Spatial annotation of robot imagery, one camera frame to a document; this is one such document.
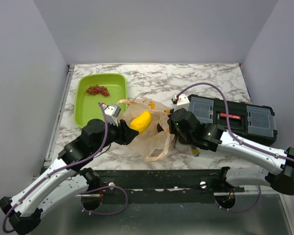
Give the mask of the yellow fake fruit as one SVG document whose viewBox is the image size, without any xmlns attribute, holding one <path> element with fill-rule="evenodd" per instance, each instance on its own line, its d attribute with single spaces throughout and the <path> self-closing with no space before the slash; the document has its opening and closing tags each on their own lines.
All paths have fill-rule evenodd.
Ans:
<svg viewBox="0 0 294 235">
<path fill-rule="evenodd" d="M 151 121 L 151 113 L 149 111 L 144 111 L 142 114 L 131 121 L 129 127 L 141 134 L 150 126 Z"/>
</svg>

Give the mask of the orange printed plastic bag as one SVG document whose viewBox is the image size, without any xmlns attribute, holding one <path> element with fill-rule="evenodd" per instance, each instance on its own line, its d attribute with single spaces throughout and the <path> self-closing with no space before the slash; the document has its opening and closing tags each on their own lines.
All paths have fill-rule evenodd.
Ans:
<svg viewBox="0 0 294 235">
<path fill-rule="evenodd" d="M 127 110 L 119 115 L 118 120 L 125 120 L 128 126 L 130 126 L 134 118 L 144 111 L 149 111 L 152 115 L 150 126 L 139 134 L 128 147 L 142 156 L 147 162 L 165 159 L 174 139 L 174 135 L 169 133 L 167 123 L 169 120 L 169 108 L 145 97 L 134 101 L 121 99 L 117 104 L 127 104 Z"/>
</svg>

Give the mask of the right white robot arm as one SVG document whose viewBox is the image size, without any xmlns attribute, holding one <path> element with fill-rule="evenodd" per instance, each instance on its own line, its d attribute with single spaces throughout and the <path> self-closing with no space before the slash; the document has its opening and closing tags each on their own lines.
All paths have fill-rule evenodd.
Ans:
<svg viewBox="0 0 294 235">
<path fill-rule="evenodd" d="M 192 112 L 184 108 L 169 115 L 170 133 L 181 144 L 194 145 L 201 150 L 222 152 L 255 164 L 251 168 L 226 169 L 216 179 L 222 192 L 238 186 L 268 186 L 273 190 L 294 195 L 294 148 L 271 148 L 234 135 L 229 129 L 213 124 L 202 124 Z"/>
</svg>

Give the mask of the red fake grape bunch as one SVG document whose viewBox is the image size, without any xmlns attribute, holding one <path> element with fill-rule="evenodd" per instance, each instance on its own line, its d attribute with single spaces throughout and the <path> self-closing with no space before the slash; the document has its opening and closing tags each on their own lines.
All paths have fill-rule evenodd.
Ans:
<svg viewBox="0 0 294 235">
<path fill-rule="evenodd" d="M 101 94 L 103 96 L 109 96 L 110 95 L 108 89 L 105 86 L 99 86 L 99 85 L 90 86 L 86 90 L 86 93 L 92 94 L 92 95 Z"/>
</svg>

